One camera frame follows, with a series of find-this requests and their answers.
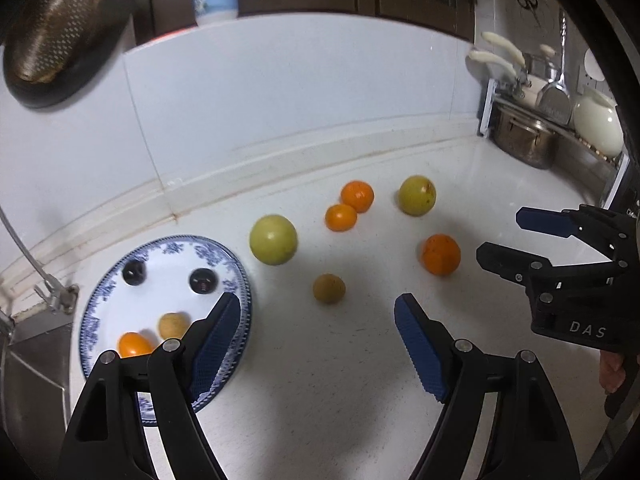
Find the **blue gripper pad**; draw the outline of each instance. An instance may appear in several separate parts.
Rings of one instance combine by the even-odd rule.
[[[444,402],[449,393],[444,379],[448,370],[446,363],[443,368],[440,356],[449,351],[448,348],[443,348],[442,343],[446,344],[447,337],[449,343],[453,342],[453,339],[441,323],[429,320],[411,294],[403,294],[396,299],[394,319],[422,387],[426,392],[433,394],[438,402]],[[433,328],[437,332],[435,335],[439,336],[440,341],[432,343],[427,336],[425,328],[428,329],[430,324],[434,325]],[[440,351],[437,352],[435,347],[440,347]]]
[[[240,303],[238,298],[234,298],[225,307],[193,361],[189,389],[194,399],[210,390],[239,323]]]
[[[578,226],[567,213],[523,207],[516,213],[521,229],[568,238],[578,233]]]

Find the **green apple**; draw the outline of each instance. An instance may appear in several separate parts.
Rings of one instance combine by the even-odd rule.
[[[281,265],[296,253],[298,234],[293,224],[284,216],[263,216],[251,229],[249,247],[262,263]]]
[[[398,190],[398,205],[408,215],[422,216],[431,211],[435,203],[436,188],[425,176],[410,176]]]

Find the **stainless steel sink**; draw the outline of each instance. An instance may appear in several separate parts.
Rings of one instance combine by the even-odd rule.
[[[41,480],[53,479],[70,417],[72,316],[47,310],[0,336],[0,413],[15,448]]]

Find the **white pot handle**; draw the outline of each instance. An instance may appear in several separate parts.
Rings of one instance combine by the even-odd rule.
[[[501,46],[511,55],[511,57],[513,57],[514,61],[517,64],[519,64],[523,68],[525,67],[526,64],[524,62],[522,51],[513,43],[511,43],[511,41],[507,40],[507,38],[503,38],[495,32],[483,32],[482,38],[484,38],[485,41],[494,44],[495,46]]]
[[[543,56],[551,58],[551,57],[555,57],[556,55],[556,50],[548,45],[545,45],[544,43],[540,44],[540,52],[542,52]]]
[[[518,73],[516,69],[514,69],[513,65],[509,63],[503,57],[497,56],[493,52],[487,52],[485,50],[471,50],[467,55],[469,59],[473,61],[478,61],[480,63],[494,63],[503,67],[511,77],[514,79],[518,78]]]

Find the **white tile wall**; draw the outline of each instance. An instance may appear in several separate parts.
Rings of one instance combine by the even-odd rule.
[[[460,42],[456,60],[456,77],[453,88],[451,113],[476,113],[480,107],[480,96],[483,94],[488,79],[486,65],[475,63],[466,57],[473,45]]]
[[[337,124],[475,112],[456,92],[458,46],[439,32],[339,14],[211,25],[126,55],[162,178],[211,170],[241,146]],[[468,78],[459,78],[467,85]]]
[[[0,203],[27,246],[153,179],[122,57],[49,110],[24,108],[0,76]],[[0,226],[0,270],[18,256]]]
[[[475,47],[481,50],[488,50],[489,52],[495,52],[496,54],[502,54],[497,49],[487,43],[481,36],[484,31],[496,32],[498,34],[508,34],[504,30],[504,23],[506,22],[506,16],[500,9],[504,8],[505,0],[478,0],[476,5],[476,41]],[[476,102],[476,108],[479,107],[479,101],[481,95],[484,94],[486,83],[490,77],[503,78],[506,76],[505,71],[497,66],[487,66],[484,64],[476,63],[466,59],[466,53],[471,49],[471,46],[465,46],[458,51],[458,71],[456,72],[456,80],[460,81],[460,84],[456,86],[459,95],[454,96],[454,101],[462,103],[460,107],[470,107],[471,103]],[[451,111],[457,110],[456,103],[454,103]]]

